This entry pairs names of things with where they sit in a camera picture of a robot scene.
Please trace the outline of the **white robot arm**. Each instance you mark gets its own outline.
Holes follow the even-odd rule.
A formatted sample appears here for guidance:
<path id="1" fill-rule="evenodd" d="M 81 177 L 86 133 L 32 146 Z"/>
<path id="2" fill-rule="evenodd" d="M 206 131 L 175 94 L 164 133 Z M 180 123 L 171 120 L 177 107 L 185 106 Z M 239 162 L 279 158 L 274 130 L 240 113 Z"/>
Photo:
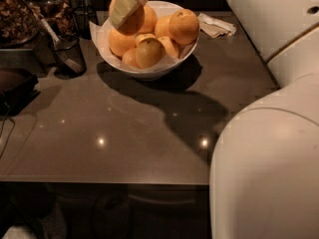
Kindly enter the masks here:
<path id="1" fill-rule="evenodd" d="M 319 239 L 319 0 L 226 0 L 278 91 L 214 148 L 212 239 Z"/>

